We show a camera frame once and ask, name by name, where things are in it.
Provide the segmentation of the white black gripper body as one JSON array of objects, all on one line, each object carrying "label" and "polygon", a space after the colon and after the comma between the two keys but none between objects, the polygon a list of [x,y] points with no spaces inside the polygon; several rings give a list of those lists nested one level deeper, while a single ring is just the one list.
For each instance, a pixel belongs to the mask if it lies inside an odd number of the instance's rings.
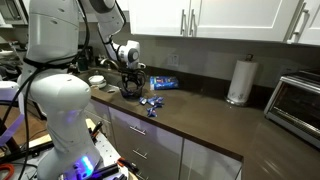
[{"label": "white black gripper body", "polygon": [[126,63],[128,69],[145,69],[146,65],[141,63],[140,58],[140,43],[133,40],[128,40],[126,45],[120,45],[117,49],[117,55],[121,62]]}]

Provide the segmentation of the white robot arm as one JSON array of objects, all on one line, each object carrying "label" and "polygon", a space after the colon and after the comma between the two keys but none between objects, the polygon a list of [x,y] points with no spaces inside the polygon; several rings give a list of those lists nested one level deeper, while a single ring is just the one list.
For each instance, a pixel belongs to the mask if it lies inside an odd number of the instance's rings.
[{"label": "white robot arm", "polygon": [[47,117],[54,147],[40,160],[38,180],[84,180],[101,162],[85,122],[91,88],[67,73],[78,51],[81,0],[30,0],[29,39],[18,83],[26,98],[38,103]]}]

